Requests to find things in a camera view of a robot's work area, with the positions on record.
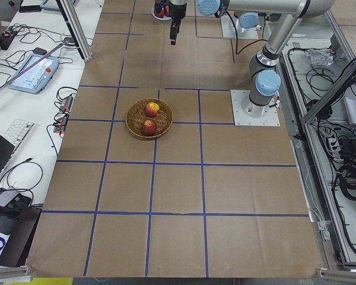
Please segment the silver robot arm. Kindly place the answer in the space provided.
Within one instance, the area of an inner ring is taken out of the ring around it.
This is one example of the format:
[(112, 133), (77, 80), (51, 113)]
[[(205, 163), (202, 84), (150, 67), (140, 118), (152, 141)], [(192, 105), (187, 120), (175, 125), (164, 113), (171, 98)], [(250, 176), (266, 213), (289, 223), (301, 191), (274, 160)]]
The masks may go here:
[(261, 118), (269, 109), (269, 102), (281, 85), (280, 76), (274, 71), (279, 56), (297, 26), (304, 18), (324, 14), (333, 0), (318, 1), (198, 1), (201, 14), (233, 10), (281, 14), (278, 24), (262, 49), (251, 58), (249, 70), (253, 81), (249, 95), (242, 101), (243, 112), (252, 118)]
[[(227, 12), (230, 1), (197, 1), (197, 7), (202, 15), (215, 14), (221, 17)], [(176, 44), (176, 38), (179, 34), (181, 20), (186, 16), (187, 1), (167, 1), (169, 7), (170, 18), (172, 19), (170, 26), (170, 43)], [(254, 28), (258, 24), (258, 14), (255, 12), (246, 12), (238, 17), (235, 31), (237, 28), (249, 29)]]

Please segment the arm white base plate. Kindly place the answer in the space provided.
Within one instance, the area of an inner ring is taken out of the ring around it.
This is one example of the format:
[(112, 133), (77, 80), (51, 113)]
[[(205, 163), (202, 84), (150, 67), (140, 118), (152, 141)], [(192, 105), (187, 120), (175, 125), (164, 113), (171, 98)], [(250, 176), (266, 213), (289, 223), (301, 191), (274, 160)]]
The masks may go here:
[(249, 90), (231, 90), (231, 103), (235, 126), (280, 127), (274, 97), (266, 106), (250, 101)]
[(236, 25), (239, 39), (246, 39), (246, 40), (258, 39), (258, 31), (256, 27), (242, 28), (239, 24), (239, 20), (233, 15), (231, 17), (224, 15), (220, 19), (221, 19), (221, 29), (222, 29), (223, 39), (236, 39), (235, 28), (231, 20), (233, 20)]

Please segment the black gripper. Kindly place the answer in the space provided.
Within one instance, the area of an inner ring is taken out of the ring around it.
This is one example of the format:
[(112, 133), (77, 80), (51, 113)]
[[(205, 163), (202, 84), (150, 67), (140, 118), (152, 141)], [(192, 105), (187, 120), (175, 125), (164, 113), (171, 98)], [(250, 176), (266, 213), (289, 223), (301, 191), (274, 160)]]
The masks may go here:
[(169, 0), (169, 13), (173, 20), (170, 25), (170, 44), (175, 45), (181, 20), (186, 16), (186, 0)]

